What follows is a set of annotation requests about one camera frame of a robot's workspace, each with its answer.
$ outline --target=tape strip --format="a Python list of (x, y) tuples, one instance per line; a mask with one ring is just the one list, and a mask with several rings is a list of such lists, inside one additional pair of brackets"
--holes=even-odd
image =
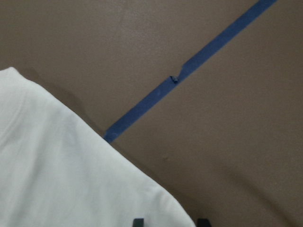
[(218, 50), (232, 40), (241, 30), (249, 25), (253, 20), (260, 16), (266, 9), (268, 9), (277, 0), (259, 0), (255, 5), (248, 9), (242, 16), (229, 25), (222, 31), (215, 39), (208, 43), (202, 50), (196, 53), (189, 59), (181, 69), (177, 77), (168, 77), (159, 86), (157, 86), (151, 93), (149, 93), (136, 106), (129, 110), (117, 122), (110, 126), (104, 139), (111, 143), (119, 135), (121, 135), (129, 126), (137, 121), (143, 114), (151, 109), (157, 102), (166, 96), (172, 89), (174, 89), (180, 82), (186, 79), (192, 72), (199, 68)]

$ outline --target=brown background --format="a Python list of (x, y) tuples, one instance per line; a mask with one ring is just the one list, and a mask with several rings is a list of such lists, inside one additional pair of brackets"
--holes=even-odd
[[(0, 67), (97, 133), (256, 0), (3, 0)], [(213, 227), (303, 225), (303, 2), (278, 0), (112, 145)]]

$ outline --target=folded tape piece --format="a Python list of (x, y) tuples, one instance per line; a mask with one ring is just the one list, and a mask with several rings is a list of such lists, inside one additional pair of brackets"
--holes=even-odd
[(204, 62), (213, 56), (218, 50), (232, 40), (240, 31), (248, 26), (253, 20), (260, 16), (277, 0), (259, 0), (255, 5), (248, 9), (242, 16), (236, 19), (215, 39), (209, 42), (203, 49), (189, 59), (181, 69), (177, 77), (168, 77), (151, 93), (142, 99), (137, 105), (130, 109), (124, 116), (110, 126), (104, 139), (111, 143), (121, 135), (128, 127), (136, 122), (143, 114), (151, 109), (157, 102), (165, 97), (172, 89), (185, 80), (192, 72), (198, 69)]

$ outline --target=white fabric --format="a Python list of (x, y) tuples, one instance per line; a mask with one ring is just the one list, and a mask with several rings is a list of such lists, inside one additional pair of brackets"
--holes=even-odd
[(176, 199), (79, 116), (0, 71), (0, 227), (193, 227)]

